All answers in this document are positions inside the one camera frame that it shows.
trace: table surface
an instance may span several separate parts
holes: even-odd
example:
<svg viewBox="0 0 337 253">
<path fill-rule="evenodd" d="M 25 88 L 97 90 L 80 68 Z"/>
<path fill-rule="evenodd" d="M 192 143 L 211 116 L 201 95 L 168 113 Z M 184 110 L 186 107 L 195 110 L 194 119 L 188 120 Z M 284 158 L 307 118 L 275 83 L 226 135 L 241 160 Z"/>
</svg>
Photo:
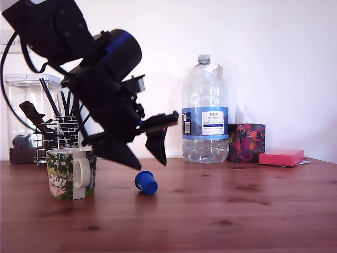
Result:
<svg viewBox="0 0 337 253">
<path fill-rule="evenodd" d="M 138 171 L 99 160 L 95 194 L 71 201 L 51 197 L 46 168 L 1 162 L 1 252 L 336 253 L 337 164 L 310 160 L 141 160 L 153 196 Z"/>
</svg>

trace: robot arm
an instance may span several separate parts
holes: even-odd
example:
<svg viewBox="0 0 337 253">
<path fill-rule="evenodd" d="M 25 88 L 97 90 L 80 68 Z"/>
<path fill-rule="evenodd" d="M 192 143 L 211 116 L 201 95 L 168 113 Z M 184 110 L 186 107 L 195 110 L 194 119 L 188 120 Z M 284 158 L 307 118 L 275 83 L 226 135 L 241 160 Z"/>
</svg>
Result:
<svg viewBox="0 0 337 253">
<path fill-rule="evenodd" d="M 74 112 L 84 137 L 83 144 L 91 144 L 99 157 L 141 169 L 127 143 L 146 132 L 146 147 L 166 165 L 167 127 L 177 124 L 179 115 L 174 111 L 142 120 L 144 109 L 136 100 L 137 93 L 144 91 L 143 76 L 123 82 L 142 58 L 141 48 L 132 35 L 112 30 L 92 36 L 73 0 L 8 0 L 2 8 L 3 16 L 21 38 L 23 54 L 31 70 L 40 73 L 44 68 L 35 69 L 27 45 L 47 58 L 46 64 L 65 75 L 62 86 L 74 94 Z M 76 59 L 82 61 L 70 72 L 60 67 Z M 103 133 L 88 136 L 78 100 L 102 126 Z"/>
</svg>

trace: floral box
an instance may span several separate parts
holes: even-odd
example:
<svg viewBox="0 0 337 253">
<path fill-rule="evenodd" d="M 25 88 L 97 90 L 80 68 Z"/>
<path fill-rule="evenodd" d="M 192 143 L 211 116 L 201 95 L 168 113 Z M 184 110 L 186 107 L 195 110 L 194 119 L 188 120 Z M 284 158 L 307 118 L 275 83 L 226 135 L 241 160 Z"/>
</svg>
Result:
<svg viewBox="0 0 337 253">
<path fill-rule="evenodd" d="M 236 163 L 259 162 L 265 151 L 265 125 L 230 124 L 228 160 Z"/>
</svg>

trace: gift box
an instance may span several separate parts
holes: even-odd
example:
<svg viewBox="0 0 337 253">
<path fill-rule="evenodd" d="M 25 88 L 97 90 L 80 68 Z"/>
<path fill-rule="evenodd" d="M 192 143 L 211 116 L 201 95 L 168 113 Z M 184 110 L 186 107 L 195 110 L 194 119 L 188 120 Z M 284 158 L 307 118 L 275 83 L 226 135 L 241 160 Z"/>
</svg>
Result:
<svg viewBox="0 0 337 253">
<path fill-rule="evenodd" d="M 265 151 L 264 124 L 230 124 L 228 160 L 236 163 L 259 162 Z"/>
<path fill-rule="evenodd" d="M 295 166 L 305 159 L 304 150 L 275 149 L 259 155 L 260 164 Z"/>
</svg>

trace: container lid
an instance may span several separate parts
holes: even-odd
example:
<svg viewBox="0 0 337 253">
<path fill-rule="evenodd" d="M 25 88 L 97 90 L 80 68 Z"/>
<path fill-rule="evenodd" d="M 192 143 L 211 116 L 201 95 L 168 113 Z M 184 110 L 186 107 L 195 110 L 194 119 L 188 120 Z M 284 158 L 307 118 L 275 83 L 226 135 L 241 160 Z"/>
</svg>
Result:
<svg viewBox="0 0 337 253">
<path fill-rule="evenodd" d="M 39 79 L 43 78 L 48 86 L 60 87 L 61 79 L 53 75 L 44 74 L 23 74 L 23 75 L 5 75 L 5 83 L 8 86 L 25 88 L 29 87 L 41 87 Z"/>
<path fill-rule="evenodd" d="M 198 61 L 202 61 L 202 60 L 210 60 L 211 56 L 209 54 L 201 54 L 198 56 Z"/>
</svg>

